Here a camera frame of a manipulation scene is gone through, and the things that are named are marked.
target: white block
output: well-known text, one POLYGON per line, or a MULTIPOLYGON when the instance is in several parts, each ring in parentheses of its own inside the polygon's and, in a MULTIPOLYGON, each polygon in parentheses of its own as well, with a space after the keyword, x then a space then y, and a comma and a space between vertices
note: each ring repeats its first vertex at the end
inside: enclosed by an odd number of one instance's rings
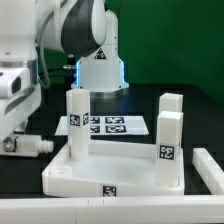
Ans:
POLYGON ((159 186, 179 185, 182 126, 183 113, 163 111, 158 117, 155 183, 159 186))
POLYGON ((162 111, 182 112, 183 95, 165 93, 160 97, 159 114, 162 111))
POLYGON ((163 111, 157 121, 157 144, 180 145, 183 113, 163 111))
POLYGON ((68 119, 68 145, 71 157, 82 160, 89 155, 90 92, 73 89, 66 93, 68 119))
POLYGON ((66 92, 67 113, 85 113, 90 110, 90 91, 72 89, 66 92))

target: blue light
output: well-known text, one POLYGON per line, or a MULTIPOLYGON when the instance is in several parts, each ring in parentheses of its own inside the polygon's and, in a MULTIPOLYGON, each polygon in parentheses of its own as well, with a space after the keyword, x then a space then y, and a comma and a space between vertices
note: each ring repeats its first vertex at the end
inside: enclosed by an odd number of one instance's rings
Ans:
POLYGON ((79 62, 76 63, 76 80, 73 83, 74 86, 79 86, 79 75, 80 75, 80 67, 79 62))
POLYGON ((126 82, 124 80, 124 62, 121 62, 121 75, 122 75, 122 84, 126 85, 126 82))

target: white platform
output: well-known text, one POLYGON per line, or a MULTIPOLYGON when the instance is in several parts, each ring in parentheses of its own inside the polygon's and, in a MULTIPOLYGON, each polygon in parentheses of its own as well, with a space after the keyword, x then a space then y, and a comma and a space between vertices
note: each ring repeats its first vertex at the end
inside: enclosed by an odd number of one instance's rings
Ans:
POLYGON ((89 158, 75 161, 65 145, 42 174, 44 193, 61 197, 103 197, 107 196, 105 188, 112 187, 117 197, 184 194, 182 150, 178 187, 154 184, 156 145, 91 141, 89 151, 89 158))

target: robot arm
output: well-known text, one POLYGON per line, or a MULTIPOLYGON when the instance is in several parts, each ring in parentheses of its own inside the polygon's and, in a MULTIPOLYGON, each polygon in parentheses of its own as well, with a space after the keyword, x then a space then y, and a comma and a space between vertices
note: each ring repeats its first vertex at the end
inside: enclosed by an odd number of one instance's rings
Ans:
POLYGON ((53 4, 39 0, 36 4, 39 45, 43 24, 49 16, 45 48, 87 56, 103 44, 106 37, 104 0, 56 0, 53 4))
POLYGON ((0 27, 0 154, 52 151, 52 144, 41 142, 40 136, 32 141, 25 136, 17 143, 13 136, 41 102, 35 40, 40 43, 45 34, 45 48, 90 54, 105 39, 104 0, 0 0, 0 27))

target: black table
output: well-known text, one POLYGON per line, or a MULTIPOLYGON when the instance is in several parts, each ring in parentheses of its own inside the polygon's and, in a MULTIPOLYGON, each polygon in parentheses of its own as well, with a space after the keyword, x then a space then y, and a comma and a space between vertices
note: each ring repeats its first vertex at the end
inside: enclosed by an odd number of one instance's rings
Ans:
MULTIPOLYGON (((66 115, 62 84, 42 91, 41 107, 29 119, 27 134, 41 134, 53 140, 52 154, 37 158, 0 157, 0 198, 43 198, 41 173, 66 143, 67 137, 54 136, 61 116, 66 115)), ((97 136, 94 139, 155 144, 159 97, 164 93, 184 95, 182 148, 185 162, 185 194, 210 194, 192 165, 194 147, 205 147, 223 167, 224 108, 191 85, 131 85, 129 94, 109 100, 92 100, 91 115, 141 115, 150 132, 146 136, 97 136)))

